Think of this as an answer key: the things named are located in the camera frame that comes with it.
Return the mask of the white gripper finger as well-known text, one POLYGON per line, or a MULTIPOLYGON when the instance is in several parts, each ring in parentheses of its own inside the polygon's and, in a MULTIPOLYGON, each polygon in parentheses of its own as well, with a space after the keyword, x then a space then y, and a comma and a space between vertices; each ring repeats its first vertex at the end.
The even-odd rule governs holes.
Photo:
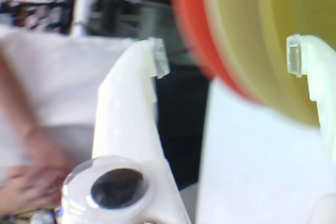
POLYGON ((318 110, 327 153, 335 160, 335 49, 319 37, 291 35, 286 39, 287 70, 307 77, 309 98, 318 110))
POLYGON ((62 188, 62 223, 189 223, 156 125, 164 43, 138 41, 98 90, 92 158, 62 188))

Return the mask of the person's bare hand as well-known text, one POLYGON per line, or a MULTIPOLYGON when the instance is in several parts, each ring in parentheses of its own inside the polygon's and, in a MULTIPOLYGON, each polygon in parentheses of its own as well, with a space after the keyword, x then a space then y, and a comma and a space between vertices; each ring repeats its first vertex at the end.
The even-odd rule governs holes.
POLYGON ((7 168, 1 184, 1 216, 58 206, 65 177, 63 171, 41 165, 7 168))

